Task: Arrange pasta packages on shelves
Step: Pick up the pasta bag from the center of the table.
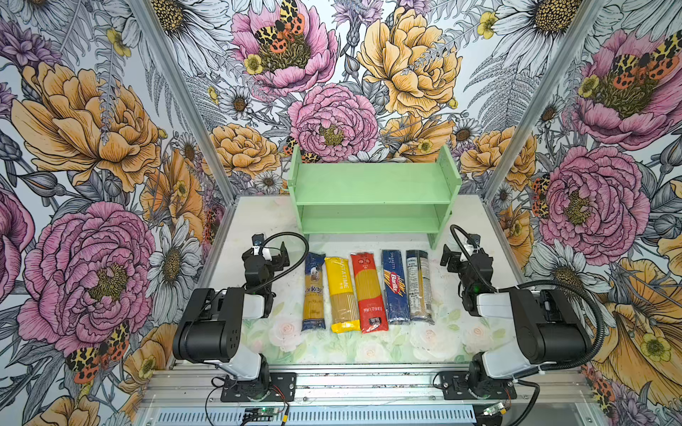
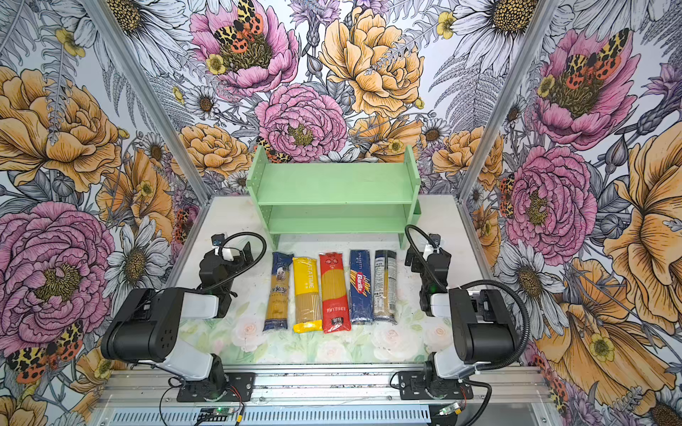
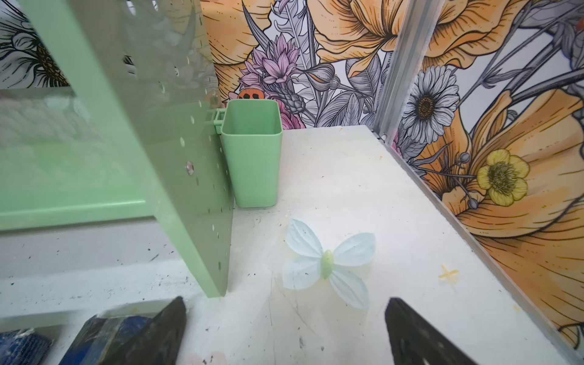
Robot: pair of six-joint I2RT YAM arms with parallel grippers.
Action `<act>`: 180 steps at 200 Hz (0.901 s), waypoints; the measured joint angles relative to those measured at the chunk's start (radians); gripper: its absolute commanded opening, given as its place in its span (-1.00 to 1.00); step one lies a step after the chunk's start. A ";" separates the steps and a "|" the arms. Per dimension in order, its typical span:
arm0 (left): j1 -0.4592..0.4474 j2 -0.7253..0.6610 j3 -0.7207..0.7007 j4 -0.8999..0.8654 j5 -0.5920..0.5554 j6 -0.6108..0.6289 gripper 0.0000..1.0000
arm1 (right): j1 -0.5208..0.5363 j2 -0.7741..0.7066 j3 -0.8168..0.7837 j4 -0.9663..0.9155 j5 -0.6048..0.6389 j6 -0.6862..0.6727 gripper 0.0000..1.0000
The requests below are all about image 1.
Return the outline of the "yellow spaghetti pack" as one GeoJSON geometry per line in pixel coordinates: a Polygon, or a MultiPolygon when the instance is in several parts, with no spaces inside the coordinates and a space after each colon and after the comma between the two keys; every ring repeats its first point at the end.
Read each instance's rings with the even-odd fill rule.
{"type": "Polygon", "coordinates": [[[358,302],[348,260],[342,257],[326,257],[330,291],[331,330],[336,334],[361,330],[358,302]]]}

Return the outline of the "red spaghetti pack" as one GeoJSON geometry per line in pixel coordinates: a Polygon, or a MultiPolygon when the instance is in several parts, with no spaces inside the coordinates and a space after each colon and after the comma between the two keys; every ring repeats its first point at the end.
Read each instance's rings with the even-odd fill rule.
{"type": "Polygon", "coordinates": [[[359,305],[362,333],[383,332],[389,324],[383,300],[382,284],[379,282],[372,253],[353,253],[353,279],[359,305]]]}

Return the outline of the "blue Don Reggio spaghetti pack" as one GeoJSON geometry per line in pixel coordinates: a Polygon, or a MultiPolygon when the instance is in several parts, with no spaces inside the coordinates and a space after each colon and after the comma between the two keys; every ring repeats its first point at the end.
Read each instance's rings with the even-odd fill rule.
{"type": "Polygon", "coordinates": [[[323,266],[325,255],[310,252],[305,259],[305,294],[302,330],[325,329],[323,266]]]}

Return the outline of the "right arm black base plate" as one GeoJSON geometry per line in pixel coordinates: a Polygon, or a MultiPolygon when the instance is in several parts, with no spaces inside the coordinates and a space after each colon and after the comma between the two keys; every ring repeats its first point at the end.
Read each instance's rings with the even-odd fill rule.
{"type": "Polygon", "coordinates": [[[440,371],[433,378],[433,386],[442,392],[445,400],[517,399],[511,381],[489,378],[477,381],[464,370],[440,371]]]}

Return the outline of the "blue Barilla spaghetti box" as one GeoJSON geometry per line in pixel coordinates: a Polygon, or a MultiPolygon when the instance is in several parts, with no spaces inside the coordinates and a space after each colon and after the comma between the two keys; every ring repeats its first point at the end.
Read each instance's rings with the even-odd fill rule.
{"type": "Polygon", "coordinates": [[[383,250],[381,255],[388,322],[390,325],[409,324],[410,302],[402,253],[400,250],[383,250]]]}

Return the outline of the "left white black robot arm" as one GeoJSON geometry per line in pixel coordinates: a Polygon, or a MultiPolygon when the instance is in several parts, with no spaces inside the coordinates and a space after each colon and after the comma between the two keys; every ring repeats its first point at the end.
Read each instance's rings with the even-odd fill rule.
{"type": "Polygon", "coordinates": [[[271,247],[263,234],[255,234],[242,259],[243,287],[193,291],[174,335],[172,354],[177,360],[213,366],[236,383],[268,386],[266,358],[241,343],[242,326],[245,320],[266,319],[272,312],[272,280],[291,265],[289,253],[284,243],[271,247]]]}

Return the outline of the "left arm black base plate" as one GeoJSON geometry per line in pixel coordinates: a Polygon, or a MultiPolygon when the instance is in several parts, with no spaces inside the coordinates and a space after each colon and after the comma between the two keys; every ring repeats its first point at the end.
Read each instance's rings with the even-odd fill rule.
{"type": "Polygon", "coordinates": [[[226,384],[221,392],[223,403],[282,403],[295,399],[298,375],[270,373],[251,381],[226,384]]]}

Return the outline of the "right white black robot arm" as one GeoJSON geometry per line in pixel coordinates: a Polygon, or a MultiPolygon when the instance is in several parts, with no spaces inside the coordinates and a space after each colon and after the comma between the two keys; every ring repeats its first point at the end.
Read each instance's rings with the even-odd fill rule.
{"type": "Polygon", "coordinates": [[[499,289],[479,235],[459,225],[450,232],[458,248],[445,247],[440,263],[458,276],[463,307],[472,317],[510,320],[514,328],[513,340],[472,357],[463,379],[472,397],[489,398],[524,377],[579,367],[600,350],[606,325],[584,290],[558,280],[499,289]]]}

